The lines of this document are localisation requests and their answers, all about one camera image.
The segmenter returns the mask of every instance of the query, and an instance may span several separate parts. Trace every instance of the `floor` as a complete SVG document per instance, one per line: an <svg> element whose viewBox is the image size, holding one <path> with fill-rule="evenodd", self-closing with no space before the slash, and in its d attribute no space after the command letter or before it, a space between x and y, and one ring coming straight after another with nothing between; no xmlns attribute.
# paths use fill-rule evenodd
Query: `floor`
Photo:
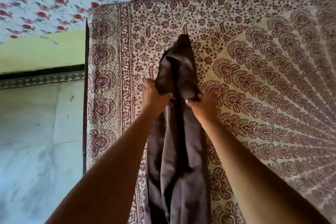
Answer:
<svg viewBox="0 0 336 224"><path fill-rule="evenodd" d="M0 223L44 223L82 176L84 81L0 90Z"/></svg>

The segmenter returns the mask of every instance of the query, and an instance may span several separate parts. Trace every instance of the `hand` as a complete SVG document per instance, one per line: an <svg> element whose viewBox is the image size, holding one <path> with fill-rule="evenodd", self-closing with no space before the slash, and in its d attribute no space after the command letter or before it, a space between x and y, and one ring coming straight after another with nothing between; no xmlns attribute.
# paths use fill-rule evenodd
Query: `hand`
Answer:
<svg viewBox="0 0 336 224"><path fill-rule="evenodd" d="M145 79L145 90L141 96L141 113L149 113L153 118L165 111L173 94L160 96L153 79Z"/></svg>
<svg viewBox="0 0 336 224"><path fill-rule="evenodd" d="M203 89L202 93L200 102L191 99L187 99L185 102L191 107L201 125L204 125L207 121L217 121L217 100L208 89Z"/></svg>

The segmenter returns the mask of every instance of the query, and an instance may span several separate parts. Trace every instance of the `left hand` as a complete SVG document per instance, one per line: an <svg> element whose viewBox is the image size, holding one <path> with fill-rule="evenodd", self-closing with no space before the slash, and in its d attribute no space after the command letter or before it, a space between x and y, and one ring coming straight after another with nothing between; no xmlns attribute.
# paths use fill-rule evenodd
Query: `left hand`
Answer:
<svg viewBox="0 0 336 224"><path fill-rule="evenodd" d="M141 96L141 113L149 113L153 118L165 111L173 94L160 96L154 85L153 79L145 79L145 89Z"/></svg>

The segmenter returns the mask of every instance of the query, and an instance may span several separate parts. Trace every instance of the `garment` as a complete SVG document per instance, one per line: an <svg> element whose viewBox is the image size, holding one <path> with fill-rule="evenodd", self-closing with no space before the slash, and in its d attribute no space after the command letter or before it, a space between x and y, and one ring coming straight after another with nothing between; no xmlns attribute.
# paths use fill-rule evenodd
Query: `garment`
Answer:
<svg viewBox="0 0 336 224"><path fill-rule="evenodd" d="M205 133L186 104L186 99L199 100L188 35L180 35L163 54L155 86L175 99L155 120L148 137L145 224L210 224Z"/></svg>

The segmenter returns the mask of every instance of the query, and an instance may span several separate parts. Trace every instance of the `forearm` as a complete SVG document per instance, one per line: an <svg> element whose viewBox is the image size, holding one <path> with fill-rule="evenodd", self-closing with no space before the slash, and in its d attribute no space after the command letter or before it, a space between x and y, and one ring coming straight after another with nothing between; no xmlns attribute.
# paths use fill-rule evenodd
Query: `forearm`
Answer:
<svg viewBox="0 0 336 224"><path fill-rule="evenodd" d="M47 223L108 223L111 220L116 224L127 223L153 120L148 112L142 112L71 190Z"/></svg>
<svg viewBox="0 0 336 224"><path fill-rule="evenodd" d="M218 121L202 124L221 160L247 224L328 223Z"/></svg>

